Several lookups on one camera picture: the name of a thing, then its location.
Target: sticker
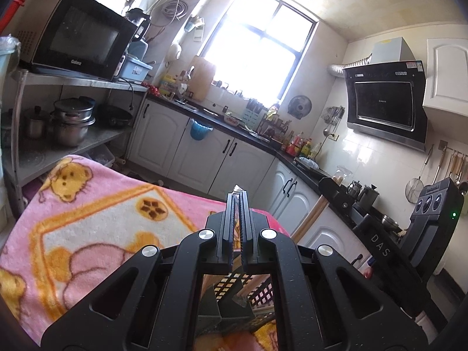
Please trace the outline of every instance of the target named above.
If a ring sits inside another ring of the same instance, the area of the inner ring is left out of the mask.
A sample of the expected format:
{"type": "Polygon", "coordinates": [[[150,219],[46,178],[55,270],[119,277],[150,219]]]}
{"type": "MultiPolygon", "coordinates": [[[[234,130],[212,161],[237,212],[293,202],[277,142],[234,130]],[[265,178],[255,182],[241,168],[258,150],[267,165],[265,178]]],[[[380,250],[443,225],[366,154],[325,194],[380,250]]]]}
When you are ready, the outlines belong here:
{"type": "Polygon", "coordinates": [[[132,74],[133,75],[140,75],[142,71],[143,71],[143,67],[135,66],[135,68],[132,71],[132,74]]]}

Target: pink blanket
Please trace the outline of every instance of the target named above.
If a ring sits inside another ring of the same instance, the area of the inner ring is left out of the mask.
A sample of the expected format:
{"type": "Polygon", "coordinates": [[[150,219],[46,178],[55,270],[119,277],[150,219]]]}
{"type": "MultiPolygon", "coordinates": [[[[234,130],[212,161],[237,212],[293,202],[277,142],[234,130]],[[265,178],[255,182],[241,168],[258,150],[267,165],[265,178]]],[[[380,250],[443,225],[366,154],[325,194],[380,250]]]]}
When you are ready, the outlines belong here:
{"type": "MultiPolygon", "coordinates": [[[[176,245],[224,209],[222,202],[143,183],[80,156],[65,157],[6,242],[0,293],[40,343],[51,323],[144,245],[176,245]]],[[[260,212],[271,228],[286,233],[260,212]]],[[[274,325],[259,335],[210,335],[198,340],[196,349],[273,350],[275,335],[274,325]]]]}

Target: orange border pattern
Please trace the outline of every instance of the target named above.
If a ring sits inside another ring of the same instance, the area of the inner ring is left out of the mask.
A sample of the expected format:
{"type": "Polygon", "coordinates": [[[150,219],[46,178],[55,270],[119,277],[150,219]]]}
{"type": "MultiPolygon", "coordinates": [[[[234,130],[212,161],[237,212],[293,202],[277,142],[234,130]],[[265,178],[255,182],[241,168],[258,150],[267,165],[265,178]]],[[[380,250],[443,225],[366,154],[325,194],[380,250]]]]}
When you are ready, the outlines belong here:
{"type": "Polygon", "coordinates": [[[179,220],[191,231],[198,229],[187,216],[177,207],[172,199],[159,186],[144,184],[126,191],[121,191],[115,195],[104,197],[86,206],[78,207],[73,211],[63,212],[59,215],[47,218],[32,229],[30,237],[30,257],[32,273],[36,280],[39,300],[44,306],[51,320],[56,321],[67,312],[66,308],[59,301],[55,294],[55,285],[48,274],[46,267],[43,236],[59,228],[74,223],[80,219],[86,218],[108,207],[115,206],[121,202],[127,201],[138,195],[156,190],[164,199],[165,203],[174,211],[179,220]]]}

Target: window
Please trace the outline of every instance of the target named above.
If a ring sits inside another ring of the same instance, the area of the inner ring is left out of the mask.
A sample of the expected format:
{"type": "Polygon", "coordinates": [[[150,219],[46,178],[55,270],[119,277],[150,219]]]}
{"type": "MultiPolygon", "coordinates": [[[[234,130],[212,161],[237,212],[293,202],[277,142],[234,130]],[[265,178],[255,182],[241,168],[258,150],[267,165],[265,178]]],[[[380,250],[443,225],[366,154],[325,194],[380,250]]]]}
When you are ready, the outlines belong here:
{"type": "Polygon", "coordinates": [[[216,64],[216,81],[270,107],[283,97],[314,25],[282,0],[235,0],[202,56],[216,64]]]}

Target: window pane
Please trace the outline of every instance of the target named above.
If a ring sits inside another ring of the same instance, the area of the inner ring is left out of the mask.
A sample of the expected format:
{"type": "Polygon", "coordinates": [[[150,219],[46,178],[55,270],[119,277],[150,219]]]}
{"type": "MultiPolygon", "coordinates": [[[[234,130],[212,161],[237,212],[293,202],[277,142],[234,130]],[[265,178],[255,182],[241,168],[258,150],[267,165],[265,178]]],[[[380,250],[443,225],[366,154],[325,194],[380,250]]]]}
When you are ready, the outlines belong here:
{"type": "Polygon", "coordinates": [[[248,78],[244,80],[243,95],[255,98],[270,107],[281,98],[279,93],[294,64],[293,53],[277,43],[263,38],[247,68],[248,78]]]}
{"type": "Polygon", "coordinates": [[[294,50],[301,51],[311,27],[312,22],[283,5],[268,26],[267,33],[294,50]]]}
{"type": "Polygon", "coordinates": [[[259,39],[242,25],[226,21],[204,56],[208,62],[216,64],[215,80],[229,83],[230,89],[243,89],[259,39]]]}
{"type": "Polygon", "coordinates": [[[228,16],[233,21],[264,30],[277,7],[276,0],[235,0],[228,10],[228,16]]]}

